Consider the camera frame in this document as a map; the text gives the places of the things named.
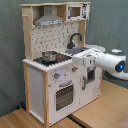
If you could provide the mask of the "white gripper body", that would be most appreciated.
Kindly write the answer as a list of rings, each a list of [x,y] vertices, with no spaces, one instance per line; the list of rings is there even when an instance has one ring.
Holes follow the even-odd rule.
[[[75,64],[83,65],[85,67],[101,67],[105,65],[103,57],[105,54],[98,49],[91,48],[77,53],[72,57]]]

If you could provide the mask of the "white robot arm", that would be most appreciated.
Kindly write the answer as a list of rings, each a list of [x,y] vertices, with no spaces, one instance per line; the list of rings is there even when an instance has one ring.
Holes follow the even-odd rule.
[[[109,79],[128,81],[128,73],[124,72],[126,56],[121,50],[113,49],[104,53],[96,48],[89,48],[72,57],[74,63],[85,67],[100,67]]]

